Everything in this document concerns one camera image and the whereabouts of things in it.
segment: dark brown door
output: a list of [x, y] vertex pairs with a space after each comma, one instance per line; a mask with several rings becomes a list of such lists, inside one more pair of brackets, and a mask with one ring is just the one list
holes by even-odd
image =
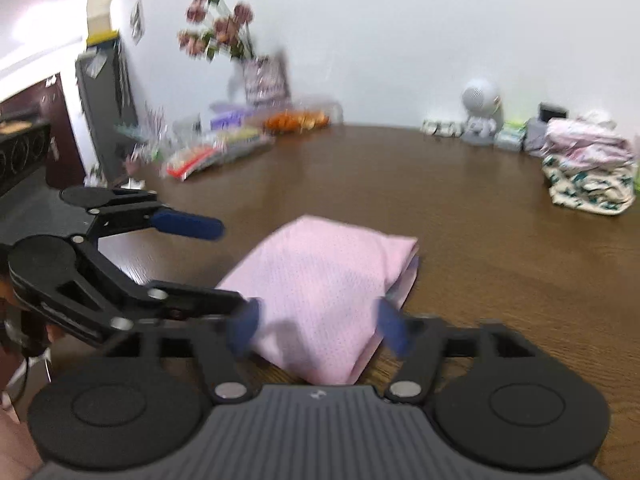
[[60, 74], [36, 83], [0, 104], [0, 113], [37, 106], [51, 124], [51, 150], [47, 156], [47, 185], [56, 189], [84, 182], [84, 167], [71, 129]]

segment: folded pink towel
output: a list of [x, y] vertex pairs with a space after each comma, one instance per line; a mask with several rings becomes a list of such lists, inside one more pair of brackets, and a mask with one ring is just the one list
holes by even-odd
[[371, 359], [376, 300], [401, 308], [417, 240], [303, 216], [262, 241], [218, 288], [260, 298], [254, 349], [313, 384], [353, 384]]

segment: robot figurine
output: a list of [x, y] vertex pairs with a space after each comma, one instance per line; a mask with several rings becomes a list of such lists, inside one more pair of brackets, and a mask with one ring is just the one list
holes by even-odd
[[502, 127], [502, 99], [498, 87], [484, 79], [471, 81], [462, 94], [468, 120], [462, 139], [470, 144], [494, 143], [494, 135]]

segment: wooden table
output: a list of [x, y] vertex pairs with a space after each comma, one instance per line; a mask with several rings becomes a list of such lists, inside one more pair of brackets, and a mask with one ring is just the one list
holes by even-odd
[[[609, 401], [597, 465], [612, 480], [640, 478], [640, 206], [618, 218], [553, 206], [539, 159], [391, 128], [281, 138], [185, 183], [144, 173], [163, 201], [228, 231], [216, 243], [152, 230], [103, 240], [134, 279], [214, 286], [303, 214], [417, 237], [406, 311], [461, 326], [498, 318], [559, 358]], [[379, 352], [361, 380], [383, 386], [396, 367]], [[264, 364], [256, 372], [288, 378]]]

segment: pink cloth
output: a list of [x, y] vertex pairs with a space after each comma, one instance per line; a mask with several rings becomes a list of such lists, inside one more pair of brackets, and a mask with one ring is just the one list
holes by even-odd
[[23, 480], [41, 465], [26, 425], [0, 410], [0, 480]]
[[371, 359], [376, 300], [401, 308], [417, 240], [303, 216], [262, 241], [219, 285], [260, 298], [254, 349], [313, 384], [353, 384]]
[[562, 155], [561, 170], [613, 169], [633, 163], [631, 142], [597, 124], [554, 119], [546, 129], [544, 151]]

